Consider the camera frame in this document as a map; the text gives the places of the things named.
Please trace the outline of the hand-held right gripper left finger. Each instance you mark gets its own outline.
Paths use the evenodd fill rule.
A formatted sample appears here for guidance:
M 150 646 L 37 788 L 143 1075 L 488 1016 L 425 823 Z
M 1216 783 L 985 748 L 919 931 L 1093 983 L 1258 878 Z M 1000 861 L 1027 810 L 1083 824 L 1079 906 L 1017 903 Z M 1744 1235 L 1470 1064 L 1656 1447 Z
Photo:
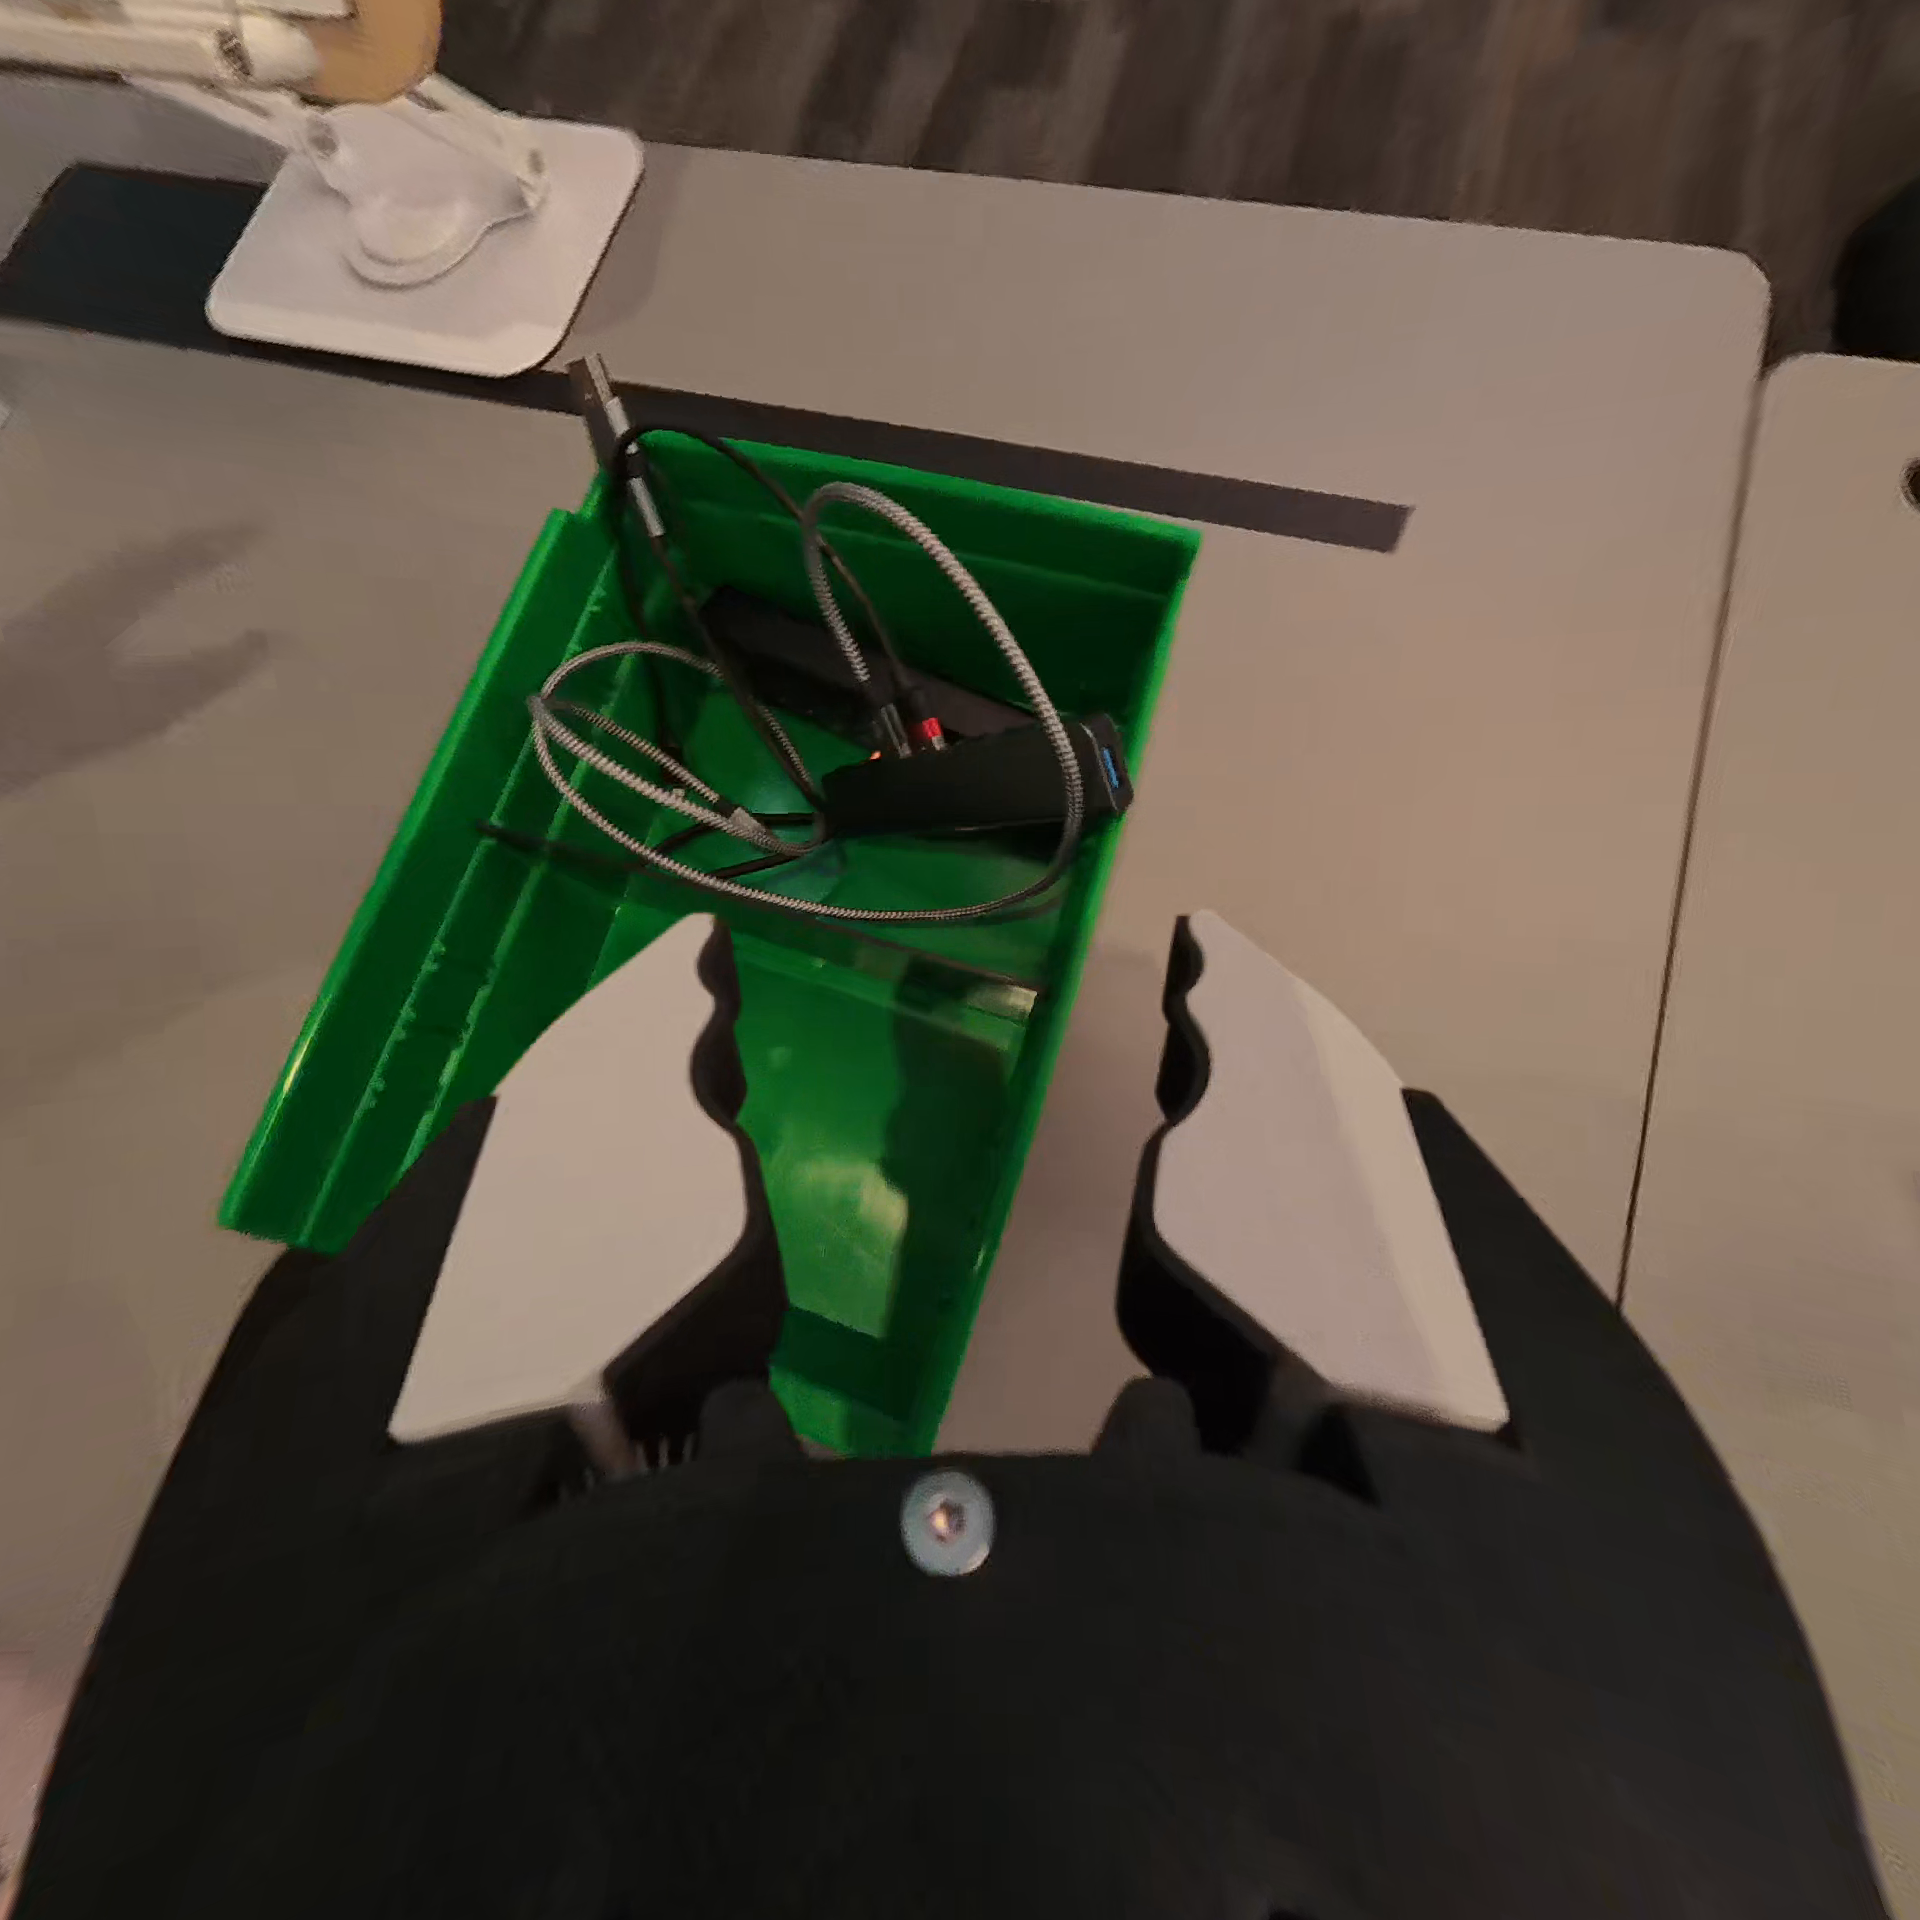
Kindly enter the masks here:
M 685 1463 L 786 1317 L 729 925 L 693 915 L 502 1076 L 390 1415 L 400 1445 L 560 1420 L 592 1463 Z

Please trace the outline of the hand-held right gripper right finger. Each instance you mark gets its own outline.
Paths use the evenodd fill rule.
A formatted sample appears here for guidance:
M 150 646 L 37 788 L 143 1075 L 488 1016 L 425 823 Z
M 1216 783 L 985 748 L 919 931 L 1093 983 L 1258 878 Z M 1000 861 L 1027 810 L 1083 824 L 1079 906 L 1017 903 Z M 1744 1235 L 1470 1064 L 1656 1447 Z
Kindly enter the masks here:
M 1199 1434 L 1251 1434 L 1277 1386 L 1498 1434 L 1506 1395 L 1379 1050 L 1210 909 L 1177 919 L 1160 1011 L 1118 1276 L 1131 1356 Z

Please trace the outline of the green plastic bin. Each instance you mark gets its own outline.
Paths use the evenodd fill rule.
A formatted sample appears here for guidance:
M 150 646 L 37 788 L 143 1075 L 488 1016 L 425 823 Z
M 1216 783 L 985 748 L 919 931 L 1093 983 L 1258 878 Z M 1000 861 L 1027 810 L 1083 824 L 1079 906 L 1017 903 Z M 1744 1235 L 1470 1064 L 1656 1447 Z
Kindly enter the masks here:
M 847 925 L 643 871 L 547 781 L 528 696 L 632 639 L 702 651 L 685 603 L 741 589 L 817 618 L 798 511 L 832 482 L 901 501 L 977 578 L 1062 718 L 1123 770 L 1154 726 L 1199 536 L 969 478 L 642 427 L 670 562 L 594 482 L 551 511 L 306 1013 L 218 1204 L 335 1252 L 457 1107 L 682 915 L 733 931 L 741 1125 L 769 1199 L 795 1426 L 921 1454 L 944 1420 L 1095 939 L 1120 824 L 1011 919 Z

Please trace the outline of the black desk slot cover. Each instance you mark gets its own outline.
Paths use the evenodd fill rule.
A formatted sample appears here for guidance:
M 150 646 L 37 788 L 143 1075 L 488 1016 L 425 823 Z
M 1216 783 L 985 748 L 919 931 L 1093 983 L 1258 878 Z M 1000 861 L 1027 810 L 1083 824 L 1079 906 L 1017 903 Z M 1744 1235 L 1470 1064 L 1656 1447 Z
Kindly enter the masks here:
M 216 352 L 371 383 L 576 416 L 558 370 L 457 375 L 223 335 L 207 322 L 210 286 L 264 199 L 259 182 L 80 160 L 38 194 L 5 242 L 1 315 L 139 344 Z M 997 490 L 1083 501 L 1263 536 L 1391 556 L 1411 508 L 1210 470 L 1103 459 L 1089 453 L 817 414 L 695 391 L 615 387 L 639 427 L 822 458 L 941 472 Z

